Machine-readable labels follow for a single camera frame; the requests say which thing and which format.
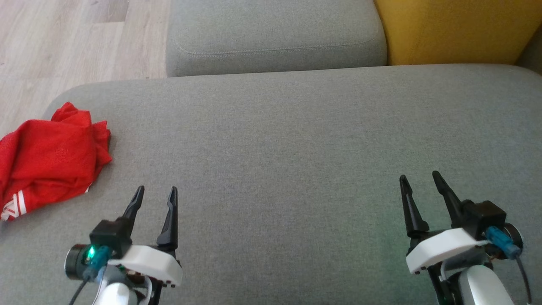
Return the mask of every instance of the folded red fabric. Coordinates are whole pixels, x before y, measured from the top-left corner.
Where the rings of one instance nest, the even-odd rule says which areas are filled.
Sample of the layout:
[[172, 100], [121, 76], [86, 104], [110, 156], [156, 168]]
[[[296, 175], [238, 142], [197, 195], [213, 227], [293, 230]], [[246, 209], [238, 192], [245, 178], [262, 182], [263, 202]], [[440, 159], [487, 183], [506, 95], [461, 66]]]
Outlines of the folded red fabric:
[[81, 195], [111, 161], [107, 122], [65, 103], [51, 121], [29, 120], [0, 141], [0, 220]]

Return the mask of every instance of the gray ottoman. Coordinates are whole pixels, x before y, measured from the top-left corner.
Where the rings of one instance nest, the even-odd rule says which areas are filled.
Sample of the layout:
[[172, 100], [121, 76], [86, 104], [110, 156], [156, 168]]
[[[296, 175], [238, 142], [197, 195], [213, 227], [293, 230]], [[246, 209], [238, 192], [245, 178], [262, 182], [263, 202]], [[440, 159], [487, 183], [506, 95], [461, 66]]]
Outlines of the gray ottoman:
[[[431, 304], [409, 274], [398, 179], [449, 228], [432, 170], [491, 200], [542, 287], [542, 77], [499, 65], [395, 66], [105, 82], [59, 96], [108, 120], [113, 162], [88, 194], [2, 224], [2, 304], [67, 303], [75, 243], [146, 194], [132, 238], [153, 243], [179, 189], [180, 287], [163, 304]], [[517, 266], [495, 269], [525, 303]], [[90, 304], [88, 285], [79, 304]]]
[[386, 65], [372, 0], [172, 0], [167, 76]]

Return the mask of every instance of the black cable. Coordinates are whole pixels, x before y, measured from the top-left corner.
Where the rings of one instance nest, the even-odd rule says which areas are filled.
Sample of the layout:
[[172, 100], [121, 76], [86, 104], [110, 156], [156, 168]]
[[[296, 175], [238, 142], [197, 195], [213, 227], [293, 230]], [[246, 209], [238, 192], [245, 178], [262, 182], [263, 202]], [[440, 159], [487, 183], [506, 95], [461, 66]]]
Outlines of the black cable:
[[69, 301], [69, 304], [68, 305], [73, 305], [75, 303], [75, 299], [77, 299], [77, 297], [79, 296], [79, 293], [81, 293], [81, 291], [83, 290], [83, 287], [85, 287], [85, 285], [88, 283], [88, 280], [83, 280], [83, 282], [81, 283], [81, 285], [79, 285], [79, 288], [77, 288], [77, 290], [75, 291], [73, 297], [72, 297], [72, 300]]
[[527, 290], [527, 304], [532, 304], [533, 298], [531, 296], [531, 287], [529, 287], [529, 280], [527, 278], [527, 273], [525, 273], [525, 269], [523, 268], [523, 264], [521, 263], [521, 259], [519, 259], [519, 256], [516, 257], [515, 260], [518, 261], [519, 271], [521, 272], [521, 276], [523, 277], [523, 282], [525, 283], [525, 290]]

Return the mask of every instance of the stitched seam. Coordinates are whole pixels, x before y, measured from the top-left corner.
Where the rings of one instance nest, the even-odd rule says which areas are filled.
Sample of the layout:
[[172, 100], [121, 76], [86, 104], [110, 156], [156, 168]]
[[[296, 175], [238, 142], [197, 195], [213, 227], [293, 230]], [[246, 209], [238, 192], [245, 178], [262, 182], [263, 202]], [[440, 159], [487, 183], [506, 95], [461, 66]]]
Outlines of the stitched seam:
[[314, 49], [338, 49], [338, 48], [350, 48], [364, 45], [368, 42], [375, 40], [375, 38], [369, 39], [360, 43], [352, 44], [329, 44], [329, 45], [318, 45], [318, 46], [303, 46], [303, 47], [290, 47], [290, 48], [278, 48], [278, 49], [254, 49], [254, 50], [239, 50], [239, 51], [227, 51], [227, 52], [190, 52], [180, 47], [178, 41], [173, 39], [177, 49], [189, 56], [193, 57], [226, 57], [226, 56], [237, 56], [237, 55], [255, 55], [262, 53], [273, 53], [273, 52], [301, 52], [305, 50], [314, 50]]

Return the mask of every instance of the green led light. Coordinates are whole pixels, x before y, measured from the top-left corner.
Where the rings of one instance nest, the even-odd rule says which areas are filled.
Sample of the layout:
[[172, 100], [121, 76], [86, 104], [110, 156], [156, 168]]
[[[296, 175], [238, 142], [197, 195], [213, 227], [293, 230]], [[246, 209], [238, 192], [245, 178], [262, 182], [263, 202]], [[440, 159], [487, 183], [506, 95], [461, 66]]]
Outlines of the green led light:
[[96, 250], [94, 249], [94, 246], [91, 246], [90, 249], [88, 249], [87, 258], [91, 259], [96, 254]]

